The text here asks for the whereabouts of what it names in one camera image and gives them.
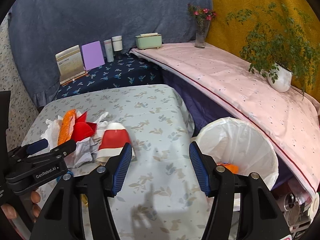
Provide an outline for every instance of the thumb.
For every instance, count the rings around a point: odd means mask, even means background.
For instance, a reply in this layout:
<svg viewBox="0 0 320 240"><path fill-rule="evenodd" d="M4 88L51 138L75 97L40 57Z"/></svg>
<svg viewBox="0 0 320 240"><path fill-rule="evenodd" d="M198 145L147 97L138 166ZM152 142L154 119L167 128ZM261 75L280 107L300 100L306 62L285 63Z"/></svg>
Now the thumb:
<svg viewBox="0 0 320 240"><path fill-rule="evenodd" d="M1 209L7 219L15 219L18 216L16 210L9 204L3 204L1 206Z"/></svg>

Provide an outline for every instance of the purple fabric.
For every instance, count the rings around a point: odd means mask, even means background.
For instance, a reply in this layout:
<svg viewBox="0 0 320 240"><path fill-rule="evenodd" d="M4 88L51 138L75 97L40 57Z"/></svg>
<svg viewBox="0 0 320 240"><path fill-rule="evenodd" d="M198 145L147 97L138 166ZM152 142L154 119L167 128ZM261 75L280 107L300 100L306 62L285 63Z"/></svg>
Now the purple fabric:
<svg viewBox="0 0 320 240"><path fill-rule="evenodd" d="M101 44L99 41L81 46L85 70L104 65Z"/></svg>
<svg viewBox="0 0 320 240"><path fill-rule="evenodd" d="M199 131L208 123L224 117L233 117L227 110L216 102L208 98L194 86L175 74L162 70L164 84L174 88L185 102L188 111L195 122L195 132L193 136L197 136ZM279 177L272 189L275 189L293 177L292 172L285 165L281 158L279 161Z"/></svg>

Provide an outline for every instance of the white flower pot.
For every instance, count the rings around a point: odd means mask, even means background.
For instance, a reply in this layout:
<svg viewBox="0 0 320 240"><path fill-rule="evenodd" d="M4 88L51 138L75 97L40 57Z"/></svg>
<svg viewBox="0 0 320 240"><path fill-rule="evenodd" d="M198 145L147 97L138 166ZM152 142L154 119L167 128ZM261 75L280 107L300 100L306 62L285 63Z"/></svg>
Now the white flower pot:
<svg viewBox="0 0 320 240"><path fill-rule="evenodd" d="M270 86L273 87L278 92L280 93L286 92L289 90L291 86L292 72L284 69L277 63L275 63L275 66L277 66L279 70L272 70L272 72L278 75L278 79L276 79L275 82L273 83L271 77L268 74L267 76L268 82Z"/></svg>

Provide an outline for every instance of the pink tablecloth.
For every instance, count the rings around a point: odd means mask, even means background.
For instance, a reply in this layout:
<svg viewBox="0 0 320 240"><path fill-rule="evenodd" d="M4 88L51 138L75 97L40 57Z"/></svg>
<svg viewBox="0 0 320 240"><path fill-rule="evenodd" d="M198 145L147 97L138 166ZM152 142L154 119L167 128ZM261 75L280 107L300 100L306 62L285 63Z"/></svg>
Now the pink tablecloth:
<svg viewBox="0 0 320 240"><path fill-rule="evenodd" d="M249 63L208 45L163 44L131 51L175 73L233 116L256 125L303 187L315 195L320 181L320 104L297 89L279 93L265 78L248 72Z"/></svg>

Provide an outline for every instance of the glass vase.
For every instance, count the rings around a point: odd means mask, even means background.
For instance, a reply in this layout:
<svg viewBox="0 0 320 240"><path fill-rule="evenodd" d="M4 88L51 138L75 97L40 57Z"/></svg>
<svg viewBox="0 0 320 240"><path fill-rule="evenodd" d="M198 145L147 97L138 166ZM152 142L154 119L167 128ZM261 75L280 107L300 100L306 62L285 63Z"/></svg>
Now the glass vase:
<svg viewBox="0 0 320 240"><path fill-rule="evenodd" d="M210 22L208 20L197 21L196 29L196 42L195 47L199 49L204 49L204 40L208 34Z"/></svg>

